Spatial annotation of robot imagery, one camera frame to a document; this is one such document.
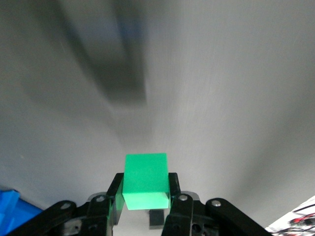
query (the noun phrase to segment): gray surface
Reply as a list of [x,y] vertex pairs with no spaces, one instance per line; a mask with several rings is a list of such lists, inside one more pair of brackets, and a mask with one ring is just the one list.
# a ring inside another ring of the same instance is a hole
[[0,6],[1,186],[82,204],[127,153],[166,152],[182,189],[263,226],[315,195],[315,1],[146,1],[146,102],[128,106],[27,3]]

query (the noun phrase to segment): green cube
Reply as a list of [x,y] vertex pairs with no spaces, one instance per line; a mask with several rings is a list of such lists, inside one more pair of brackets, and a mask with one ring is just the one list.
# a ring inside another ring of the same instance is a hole
[[128,154],[123,197],[129,210],[169,207],[166,153]]

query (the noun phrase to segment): screw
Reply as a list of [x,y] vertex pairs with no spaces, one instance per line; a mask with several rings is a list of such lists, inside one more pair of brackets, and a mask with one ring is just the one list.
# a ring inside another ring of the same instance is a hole
[[96,201],[97,201],[98,203],[101,203],[101,202],[103,202],[104,200],[105,200],[104,196],[99,196],[99,197],[96,199]]
[[220,203],[218,200],[213,200],[213,201],[211,202],[211,204],[212,204],[213,206],[215,206],[215,207],[220,207],[220,206],[221,206],[221,203]]
[[186,195],[181,195],[178,197],[178,199],[181,201],[186,201],[188,199],[188,197]]
[[67,208],[69,208],[71,206],[71,204],[70,203],[65,203],[65,204],[63,204],[62,206],[61,206],[61,210],[64,210],[64,209],[67,209]]

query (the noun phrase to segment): silver screw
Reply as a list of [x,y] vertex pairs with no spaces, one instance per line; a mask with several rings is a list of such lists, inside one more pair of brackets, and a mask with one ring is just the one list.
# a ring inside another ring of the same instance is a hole
[[96,201],[97,201],[98,203],[101,203],[101,202],[103,202],[104,200],[105,200],[104,196],[99,196],[99,197],[96,199]]
[[186,201],[188,199],[188,197],[186,195],[181,195],[178,197],[178,199],[181,201]]
[[71,206],[71,204],[70,203],[65,203],[65,204],[63,204],[62,206],[61,206],[61,210],[64,210],[64,209],[67,209],[67,208],[69,208]]
[[215,207],[220,207],[220,206],[221,206],[221,203],[220,203],[220,201],[218,201],[218,200],[213,200],[213,201],[211,202],[211,204],[212,204],[213,206],[215,206]]

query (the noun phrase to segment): cube's front face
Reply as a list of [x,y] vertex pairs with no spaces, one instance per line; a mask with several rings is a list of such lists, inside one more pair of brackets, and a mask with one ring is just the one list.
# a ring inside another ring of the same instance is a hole
[[129,210],[169,207],[166,153],[126,156],[123,197]]

